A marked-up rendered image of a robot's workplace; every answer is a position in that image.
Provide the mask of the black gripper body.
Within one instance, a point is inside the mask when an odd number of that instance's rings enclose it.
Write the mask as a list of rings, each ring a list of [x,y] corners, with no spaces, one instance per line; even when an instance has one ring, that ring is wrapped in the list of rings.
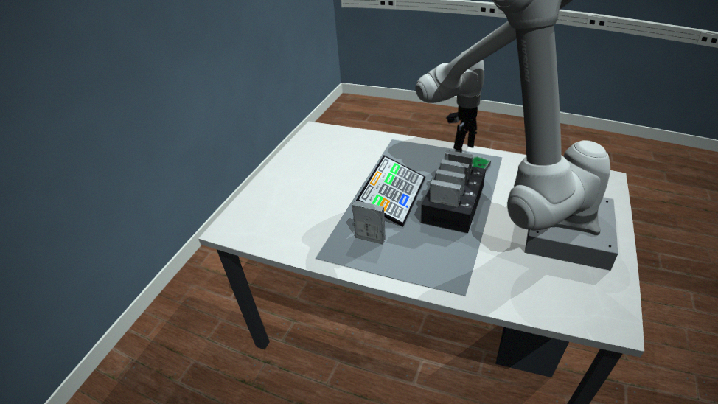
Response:
[[[470,122],[471,119],[475,119],[477,117],[478,107],[476,108],[462,108],[459,106],[458,109],[458,116],[461,118],[461,123],[464,122],[464,128],[467,129],[468,122]]]

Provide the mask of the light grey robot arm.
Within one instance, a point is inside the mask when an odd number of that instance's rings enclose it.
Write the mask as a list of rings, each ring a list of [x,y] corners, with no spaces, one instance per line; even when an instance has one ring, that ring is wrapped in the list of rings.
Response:
[[[478,107],[483,59],[517,38],[526,157],[509,193],[509,216],[522,229],[560,227],[599,235],[597,213],[610,177],[609,156],[592,141],[576,142],[561,154],[554,24],[572,0],[492,1],[508,21],[450,63],[420,77],[416,94],[428,103],[457,95],[462,108]]]

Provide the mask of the black status display screen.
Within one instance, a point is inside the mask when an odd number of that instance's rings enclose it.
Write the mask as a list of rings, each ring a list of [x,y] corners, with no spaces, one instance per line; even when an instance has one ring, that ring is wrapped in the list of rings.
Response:
[[[385,218],[403,227],[424,180],[425,176],[383,155],[356,200],[384,206]]]

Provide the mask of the grey flat mat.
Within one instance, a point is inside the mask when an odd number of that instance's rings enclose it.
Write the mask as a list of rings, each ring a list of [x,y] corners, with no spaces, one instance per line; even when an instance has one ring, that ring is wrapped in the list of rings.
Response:
[[[392,139],[316,259],[466,296],[502,157],[463,150],[491,160],[470,230],[464,233],[421,223],[422,202],[446,150],[456,149]],[[355,237],[352,204],[383,155],[417,171],[425,180],[403,227],[385,218],[386,239],[380,244]]]

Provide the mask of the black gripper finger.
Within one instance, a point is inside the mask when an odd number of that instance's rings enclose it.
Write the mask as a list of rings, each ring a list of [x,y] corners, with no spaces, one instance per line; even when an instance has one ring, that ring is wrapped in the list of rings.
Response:
[[[476,132],[476,130],[477,130],[476,118],[474,119],[474,121],[471,119],[470,122],[471,122],[471,126],[470,126],[470,128],[469,128],[469,130],[468,130],[469,133],[468,133],[467,146],[468,146],[468,147],[471,147],[471,148],[474,148],[475,134],[477,134],[477,132]]]
[[[464,122],[460,123],[460,125],[457,126],[457,132],[456,132],[456,139],[453,146],[453,149],[456,149],[456,152],[462,153],[462,146],[464,143],[464,139],[466,136],[466,133],[468,133],[469,127],[471,125],[471,122],[468,122],[467,129],[464,131]]]

